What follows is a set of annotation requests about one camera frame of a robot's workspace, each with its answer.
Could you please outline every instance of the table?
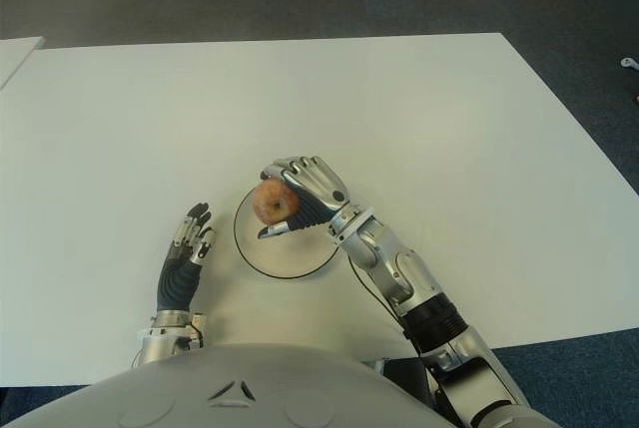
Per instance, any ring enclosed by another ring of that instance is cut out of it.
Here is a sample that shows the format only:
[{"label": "table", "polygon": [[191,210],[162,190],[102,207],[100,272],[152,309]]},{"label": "table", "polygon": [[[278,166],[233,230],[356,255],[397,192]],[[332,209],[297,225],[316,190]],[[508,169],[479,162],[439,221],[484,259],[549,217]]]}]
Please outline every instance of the table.
[{"label": "table", "polygon": [[0,134],[5,386],[127,369],[197,201],[209,343],[411,356],[343,255],[277,280],[238,254],[235,209],[290,155],[324,157],[493,347],[639,322],[639,200],[500,34],[40,50]]}]

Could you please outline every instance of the silver arm casing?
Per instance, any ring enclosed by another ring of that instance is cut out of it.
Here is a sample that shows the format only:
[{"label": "silver arm casing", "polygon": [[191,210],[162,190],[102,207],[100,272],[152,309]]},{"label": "silver arm casing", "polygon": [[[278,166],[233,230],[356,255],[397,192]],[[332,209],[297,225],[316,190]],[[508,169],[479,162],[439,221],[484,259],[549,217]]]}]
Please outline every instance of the silver arm casing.
[{"label": "silver arm casing", "polygon": [[[493,414],[490,420],[496,419],[496,424],[482,423],[482,428],[557,426],[529,408],[515,381],[477,331],[463,322],[452,303],[448,310],[454,310],[456,317],[443,320],[439,325],[436,321],[430,323],[427,316],[432,314],[431,318],[436,319],[439,314],[432,312],[429,305],[436,306],[433,302],[441,299],[449,301],[421,257],[404,246],[390,228],[375,218],[372,209],[363,211],[358,206],[347,204],[330,221],[328,235],[356,265],[366,271],[390,304],[438,384],[435,395],[445,396],[463,426],[476,428],[479,421],[488,420],[488,414]],[[422,321],[417,328],[416,319]],[[436,346],[429,346],[432,340],[439,342]],[[499,424],[507,421],[512,410],[499,411],[504,416],[508,413],[506,418],[499,418],[494,413],[498,407],[506,405],[516,406],[518,413],[528,413],[528,424]]]}]

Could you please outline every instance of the floor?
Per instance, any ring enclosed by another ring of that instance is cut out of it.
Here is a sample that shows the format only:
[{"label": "floor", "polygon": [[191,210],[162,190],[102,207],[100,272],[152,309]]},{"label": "floor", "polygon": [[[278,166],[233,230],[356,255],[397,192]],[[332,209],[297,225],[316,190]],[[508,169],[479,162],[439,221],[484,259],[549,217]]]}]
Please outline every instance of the floor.
[{"label": "floor", "polygon": [[[501,32],[639,193],[639,72],[619,64],[639,60],[637,1],[0,0],[0,38],[41,35],[54,48]],[[630,427],[638,345],[639,330],[629,330],[498,353],[533,405],[563,426]],[[3,391],[3,413],[34,406],[20,396],[51,393]]]}]

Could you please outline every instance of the plate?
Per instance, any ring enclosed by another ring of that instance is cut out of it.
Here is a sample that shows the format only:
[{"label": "plate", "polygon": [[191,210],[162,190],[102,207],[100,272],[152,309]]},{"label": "plate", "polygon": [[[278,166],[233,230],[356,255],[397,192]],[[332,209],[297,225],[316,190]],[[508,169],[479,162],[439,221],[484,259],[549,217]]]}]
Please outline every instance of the plate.
[{"label": "plate", "polygon": [[253,193],[244,197],[236,212],[233,230],[243,259],[255,270],[275,278],[298,278],[324,266],[337,252],[325,224],[258,238],[264,224],[253,212]]}]

